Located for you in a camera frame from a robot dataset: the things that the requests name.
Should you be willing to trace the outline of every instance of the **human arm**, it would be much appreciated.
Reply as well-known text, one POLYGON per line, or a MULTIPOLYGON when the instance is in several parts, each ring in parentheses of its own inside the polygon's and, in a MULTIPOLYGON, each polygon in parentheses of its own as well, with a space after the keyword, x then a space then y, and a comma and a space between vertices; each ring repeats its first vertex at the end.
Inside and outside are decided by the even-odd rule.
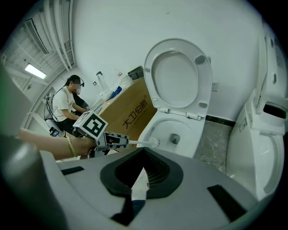
POLYGON ((87 112, 86 109, 83 109, 83 108, 81 108, 80 106, 76 105, 75 102, 72 104, 72 107, 73 107, 73 109, 77 110, 78 112, 81 112, 81 113, 87 112))
MULTIPOLYGON (((52 153, 55 160, 74 157, 69 148, 67 138, 39 135, 23 128, 20 129, 18 138, 35 144, 38 150, 52 153)), ((87 155, 89 150, 94 148, 96 145, 95 140, 88 137, 71 137, 71 143, 78 156, 87 155)))
POLYGON ((63 115, 69 119, 72 119, 72 120, 78 120, 79 116, 73 114, 73 113, 70 113, 69 110, 62 110, 63 112, 63 115))

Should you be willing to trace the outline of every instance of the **toilet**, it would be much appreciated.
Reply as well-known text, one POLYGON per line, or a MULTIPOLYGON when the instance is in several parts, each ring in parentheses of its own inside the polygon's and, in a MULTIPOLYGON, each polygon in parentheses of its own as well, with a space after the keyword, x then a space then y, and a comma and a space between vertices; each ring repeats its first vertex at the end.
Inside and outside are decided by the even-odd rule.
POLYGON ((227 175, 258 200, 273 194, 284 166, 288 59, 271 28, 259 38, 258 82, 242 108, 227 150, 227 175))
POLYGON ((149 51, 144 77, 157 112, 138 140, 156 137, 160 140, 158 149, 192 158, 210 101, 212 68, 209 58, 189 41, 167 39, 149 51))

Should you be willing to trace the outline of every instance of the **blue object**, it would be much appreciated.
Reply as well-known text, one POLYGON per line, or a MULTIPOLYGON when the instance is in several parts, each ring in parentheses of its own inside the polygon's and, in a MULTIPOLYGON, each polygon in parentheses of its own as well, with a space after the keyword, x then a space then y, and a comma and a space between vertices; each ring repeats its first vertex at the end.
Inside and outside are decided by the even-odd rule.
POLYGON ((110 99, 112 99, 113 97, 115 97, 117 94, 119 94, 122 91, 122 88, 120 86, 118 86, 118 88, 112 93, 112 95, 110 96, 110 99))
POLYGON ((146 200, 132 200, 133 215, 137 216, 140 210, 144 207, 146 200))

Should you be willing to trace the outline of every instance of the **black tile strip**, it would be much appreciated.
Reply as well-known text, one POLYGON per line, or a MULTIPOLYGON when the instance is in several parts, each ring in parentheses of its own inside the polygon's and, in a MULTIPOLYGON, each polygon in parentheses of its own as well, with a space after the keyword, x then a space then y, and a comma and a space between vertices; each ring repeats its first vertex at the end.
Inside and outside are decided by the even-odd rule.
POLYGON ((212 117, 207 115, 206 116, 206 121, 211 121, 214 123, 219 123, 219 124, 223 124, 223 125, 228 125, 231 127, 234 127, 235 123, 234 121, 230 121, 230 120, 226 120, 226 119, 222 119, 222 118, 218 118, 218 117, 212 117))
POLYGON ((231 222, 237 220, 246 213, 240 204, 238 204, 222 186, 215 185, 208 187, 207 189, 231 222))
POLYGON ((63 175, 68 175, 68 174, 76 173, 76 172, 79 172, 82 170, 84 170, 84 168, 82 168, 81 166, 77 166, 77 167, 73 167, 73 168, 63 169, 63 170, 61 170, 61 172, 63 173, 63 175))

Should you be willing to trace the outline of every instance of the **black rectangular slot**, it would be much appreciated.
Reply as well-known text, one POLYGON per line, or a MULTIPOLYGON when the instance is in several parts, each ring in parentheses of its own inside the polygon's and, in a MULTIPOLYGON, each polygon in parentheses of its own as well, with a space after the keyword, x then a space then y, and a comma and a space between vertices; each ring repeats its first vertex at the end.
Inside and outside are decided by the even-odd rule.
POLYGON ((268 113, 270 115, 273 115, 275 117, 286 119, 286 112, 284 110, 279 109, 279 108, 274 107, 274 106, 265 105, 263 112, 268 113))
POLYGON ((84 170, 84 168, 82 168, 81 166, 77 166, 77 167, 73 167, 73 168, 63 169, 63 170, 61 170, 61 172, 63 173, 63 175, 68 175, 68 174, 76 173, 76 172, 79 172, 82 170, 84 170))
POLYGON ((235 221, 246 213, 240 204, 238 204, 222 186, 215 185, 208 187, 207 189, 230 221, 235 221))

